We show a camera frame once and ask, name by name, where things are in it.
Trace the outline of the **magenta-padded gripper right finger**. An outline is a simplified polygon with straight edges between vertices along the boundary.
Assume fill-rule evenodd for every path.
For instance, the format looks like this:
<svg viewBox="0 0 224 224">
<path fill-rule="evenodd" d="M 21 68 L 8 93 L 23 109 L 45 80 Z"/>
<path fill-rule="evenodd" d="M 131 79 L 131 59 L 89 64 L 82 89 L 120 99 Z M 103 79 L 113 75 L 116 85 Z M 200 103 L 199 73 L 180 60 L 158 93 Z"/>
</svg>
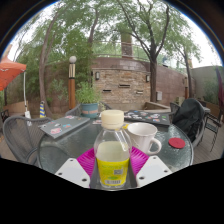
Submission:
<svg viewBox="0 0 224 224">
<path fill-rule="evenodd" d="M 137 187 L 146 186 L 172 173 L 158 156 L 148 156 L 135 147 L 132 148 L 130 161 Z"/>
</svg>

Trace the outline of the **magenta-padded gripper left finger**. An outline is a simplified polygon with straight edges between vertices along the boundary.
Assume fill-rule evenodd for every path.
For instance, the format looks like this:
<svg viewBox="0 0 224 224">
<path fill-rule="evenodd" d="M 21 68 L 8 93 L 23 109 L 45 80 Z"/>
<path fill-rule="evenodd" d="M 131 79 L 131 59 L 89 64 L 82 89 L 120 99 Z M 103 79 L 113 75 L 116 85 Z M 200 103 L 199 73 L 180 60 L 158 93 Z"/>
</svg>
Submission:
<svg viewBox="0 0 224 224">
<path fill-rule="evenodd" d="M 94 149 L 91 148 L 77 159 L 69 158 L 56 171 L 55 175 L 78 186 L 89 188 L 95 166 Z"/>
</svg>

